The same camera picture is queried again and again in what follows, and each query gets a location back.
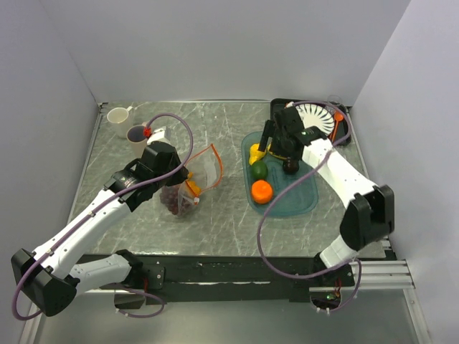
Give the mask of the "purple grape bunch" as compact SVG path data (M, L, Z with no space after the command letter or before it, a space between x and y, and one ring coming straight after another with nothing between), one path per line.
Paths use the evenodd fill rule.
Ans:
M186 186L164 186L160 193L160 202L174 216L184 216L194 207L194 199L186 190Z

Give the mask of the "clear zip top bag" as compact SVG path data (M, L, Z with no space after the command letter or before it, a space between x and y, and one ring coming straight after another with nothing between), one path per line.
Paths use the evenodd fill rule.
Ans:
M201 150L192 156L187 161L185 167L187 168L188 172L192 172L194 174L192 178L186 179L186 181L193 180L202 189L202 192L198 197L193 197L193 195L186 187L186 190L194 199L194 207L191 210L193 211L201 201L203 194L219 185L223 177L224 169L222 159L220 158L219 153L213 143L211 143L204 150Z

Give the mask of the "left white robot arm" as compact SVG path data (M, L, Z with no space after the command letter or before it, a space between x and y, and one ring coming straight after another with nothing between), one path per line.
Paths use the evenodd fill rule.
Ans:
M17 292L23 292L48 317L62 312L88 290L119 283L132 288L146 283L143 262L120 250L90 263L80 258L115 223L134 212L163 186L175 186L189 172L172 145L149 143L140 158L116 171L92 203L62 231L32 252L20 249L11 258Z

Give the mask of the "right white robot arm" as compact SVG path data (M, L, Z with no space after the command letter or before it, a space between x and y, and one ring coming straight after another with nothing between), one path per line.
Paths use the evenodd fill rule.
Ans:
M339 235L316 255L313 273L306 279L330 285L339 277L339 268L354 259L367 245L394 231L394 192L378 186L358 172L316 126L305 127L297 105L282 109L267 120L259 149L269 148L279 156L303 161L311 171L286 187L275 198L279 202L289 191L318 173L335 191L345 208Z

